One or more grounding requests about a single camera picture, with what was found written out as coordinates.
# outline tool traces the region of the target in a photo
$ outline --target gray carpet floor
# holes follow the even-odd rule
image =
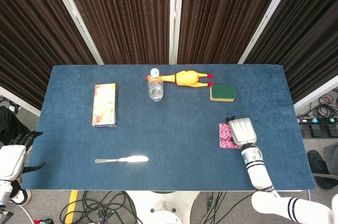
[[[308,107],[300,110],[298,113],[302,114],[308,110]],[[37,122],[39,118],[29,113],[25,109],[19,110],[17,117],[19,120],[25,124],[30,130],[36,129]],[[304,145],[307,151],[309,150],[318,150],[323,155],[323,148],[326,145],[336,142],[337,139],[305,139]],[[93,199],[101,199],[106,192],[96,191],[90,192],[90,196]],[[328,207],[331,207],[331,199],[334,195],[338,193],[338,186],[334,187],[331,190],[322,190],[316,187],[311,191],[312,200],[315,202],[322,203]],[[78,199],[82,197],[83,192],[79,192]],[[248,195],[248,192],[228,192],[223,204],[221,205],[217,220],[220,219],[232,205],[234,205],[238,200]],[[302,192],[281,192],[284,197],[298,197],[301,199],[308,199],[306,191]],[[196,198],[192,211],[191,211],[191,223],[199,223],[202,216],[206,212],[206,203],[208,201],[211,192],[201,192]],[[54,223],[60,223],[59,214],[61,209],[69,202],[70,191],[46,191],[46,190],[33,190],[32,191],[32,200],[25,206],[25,209],[31,215],[33,219],[46,219],[51,218],[54,220]],[[27,215],[23,210],[10,203],[8,210],[15,213],[14,217],[8,221],[8,224],[29,224],[31,223]],[[77,210],[80,210],[80,204],[77,204]],[[121,218],[125,223],[134,223],[133,218],[126,212],[121,214]],[[79,224],[88,224],[88,220],[82,220]],[[117,219],[111,219],[109,223],[119,223]],[[250,199],[247,199],[241,202],[237,207],[235,207],[231,213],[223,219],[220,223],[294,223],[290,220],[284,219],[279,216],[272,214],[259,214],[257,213],[252,205]]]

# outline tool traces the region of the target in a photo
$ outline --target rubber chicken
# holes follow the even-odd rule
[[[172,75],[162,75],[163,81],[173,82],[179,86],[188,86],[193,88],[199,87],[210,87],[213,85],[212,82],[200,83],[200,77],[213,78],[213,74],[199,73],[195,71],[181,71]]]

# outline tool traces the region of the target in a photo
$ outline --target blue tablecloth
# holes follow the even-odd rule
[[[144,79],[195,70],[234,85],[234,102],[210,101],[209,87],[164,83],[164,98],[149,98]],[[116,128],[91,125],[94,86],[118,87]],[[219,147],[219,123],[249,117],[277,190],[314,187],[282,66],[262,64],[55,66],[43,103],[30,165],[30,189],[253,190],[240,150]],[[148,156],[146,163],[95,164],[96,158]]]

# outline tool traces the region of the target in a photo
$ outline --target bottle cap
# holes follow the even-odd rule
[[[154,79],[156,79],[159,76],[159,70],[157,68],[153,68],[150,71],[150,75],[151,75],[151,77],[153,77]]]

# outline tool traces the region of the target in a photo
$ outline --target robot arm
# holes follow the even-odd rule
[[[280,197],[266,170],[262,153],[255,145],[257,136],[249,118],[229,121],[229,125],[233,141],[242,147],[241,154],[251,183],[258,190],[251,198],[252,206],[256,211],[277,214],[303,224],[334,223],[333,211],[322,204]],[[332,200],[333,203],[336,201],[338,201],[338,195]]]
[[[38,166],[23,166],[29,147],[33,144],[34,139],[41,134],[41,132],[23,133],[12,140],[7,146],[3,146],[0,149],[0,214],[7,216],[13,215],[5,211],[5,207],[13,190],[11,183],[16,180],[21,173],[39,170],[45,165],[45,162],[42,162]]]

